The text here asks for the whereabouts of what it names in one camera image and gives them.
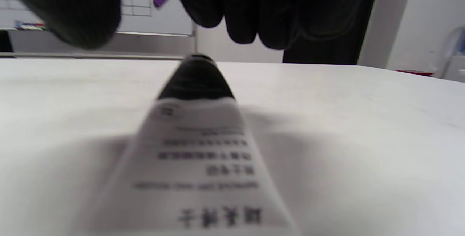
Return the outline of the person's right hand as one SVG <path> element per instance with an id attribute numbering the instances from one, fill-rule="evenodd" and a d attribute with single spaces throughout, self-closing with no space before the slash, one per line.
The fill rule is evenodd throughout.
<path id="1" fill-rule="evenodd" d="M 121 0 L 20 0 L 63 42 L 85 50 L 104 46 L 121 22 Z M 223 19 L 229 37 L 270 49 L 297 36 L 330 40 L 346 33 L 363 0 L 180 0 L 193 21 L 213 28 Z"/>

